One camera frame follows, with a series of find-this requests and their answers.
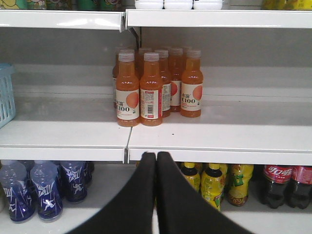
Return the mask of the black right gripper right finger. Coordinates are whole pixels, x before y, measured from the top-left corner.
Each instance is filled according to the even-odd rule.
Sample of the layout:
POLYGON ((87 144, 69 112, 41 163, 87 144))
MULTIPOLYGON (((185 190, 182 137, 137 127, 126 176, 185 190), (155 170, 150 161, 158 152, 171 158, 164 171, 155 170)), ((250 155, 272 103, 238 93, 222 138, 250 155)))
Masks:
POLYGON ((207 203, 168 152, 157 153, 157 216, 161 234, 249 234, 207 203))

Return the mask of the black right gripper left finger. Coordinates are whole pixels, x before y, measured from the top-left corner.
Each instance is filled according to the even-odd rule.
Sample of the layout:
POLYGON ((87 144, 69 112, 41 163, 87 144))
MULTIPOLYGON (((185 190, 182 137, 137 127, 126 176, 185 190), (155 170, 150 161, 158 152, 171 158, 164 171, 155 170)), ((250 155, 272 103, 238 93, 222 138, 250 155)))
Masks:
POLYGON ((118 194, 70 234, 151 234, 155 204, 156 155, 144 152, 118 194))

